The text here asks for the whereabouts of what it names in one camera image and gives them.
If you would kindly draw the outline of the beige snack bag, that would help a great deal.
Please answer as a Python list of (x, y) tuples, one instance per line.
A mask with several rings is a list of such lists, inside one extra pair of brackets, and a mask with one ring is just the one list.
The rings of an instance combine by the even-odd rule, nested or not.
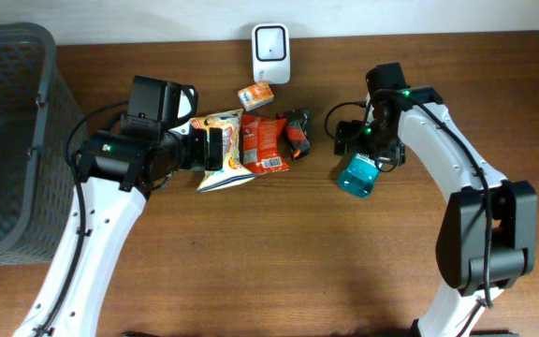
[(255, 175), (240, 162), (240, 121), (243, 109), (227, 110), (190, 119), (195, 129), (210, 131), (222, 130), (222, 167), (219, 170), (206, 170), (197, 188), (198, 193), (215, 191), (247, 183)]

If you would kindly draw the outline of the teal mouthwash bottle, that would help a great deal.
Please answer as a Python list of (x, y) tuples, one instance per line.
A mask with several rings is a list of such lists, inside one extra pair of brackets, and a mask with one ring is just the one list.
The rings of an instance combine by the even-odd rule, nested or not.
[(370, 159), (367, 155), (355, 154), (341, 173), (338, 186), (358, 198), (368, 198), (381, 168), (381, 163)]

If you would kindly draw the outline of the red snack bag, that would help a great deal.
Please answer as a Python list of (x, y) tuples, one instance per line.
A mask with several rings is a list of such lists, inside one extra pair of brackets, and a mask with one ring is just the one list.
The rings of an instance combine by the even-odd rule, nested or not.
[(241, 163), (255, 175), (289, 170), (278, 151), (278, 138), (282, 135), (285, 123), (286, 119), (272, 120), (254, 115), (241, 117)]

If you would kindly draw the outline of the orange snack packet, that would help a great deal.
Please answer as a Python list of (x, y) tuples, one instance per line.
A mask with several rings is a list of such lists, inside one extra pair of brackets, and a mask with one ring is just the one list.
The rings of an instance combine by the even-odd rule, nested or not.
[(238, 99), (246, 111), (257, 109), (274, 100), (274, 94), (266, 81), (261, 81), (238, 91)]

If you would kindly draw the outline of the hex wrench set packet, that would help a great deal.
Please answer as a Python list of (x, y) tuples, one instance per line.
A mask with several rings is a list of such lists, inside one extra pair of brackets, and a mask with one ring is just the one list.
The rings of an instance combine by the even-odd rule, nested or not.
[(277, 120), (285, 120), (285, 138), (291, 149), (291, 158), (299, 160), (311, 150), (307, 130), (310, 122), (308, 108), (294, 109), (276, 115)]

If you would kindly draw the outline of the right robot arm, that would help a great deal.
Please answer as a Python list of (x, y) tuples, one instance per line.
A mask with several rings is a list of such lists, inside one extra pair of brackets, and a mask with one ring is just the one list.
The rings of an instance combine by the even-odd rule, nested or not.
[(339, 186), (368, 197), (379, 174), (411, 150), (446, 203), (435, 246), (442, 277), (430, 308), (410, 336), (473, 336), (480, 316), (535, 263), (538, 197), (527, 181), (512, 182), (463, 136), (444, 99), (431, 86), (406, 83), (401, 65), (376, 66), (365, 77), (360, 120), (331, 133), (336, 155), (352, 160)]

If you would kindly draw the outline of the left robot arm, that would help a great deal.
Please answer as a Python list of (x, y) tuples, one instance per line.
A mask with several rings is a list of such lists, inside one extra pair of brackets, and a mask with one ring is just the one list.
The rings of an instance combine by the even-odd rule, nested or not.
[(151, 194), (179, 170), (218, 170), (222, 132), (196, 129), (189, 84), (136, 76), (128, 100), (79, 149), (65, 150), (72, 205), (18, 336), (93, 336), (125, 240)]

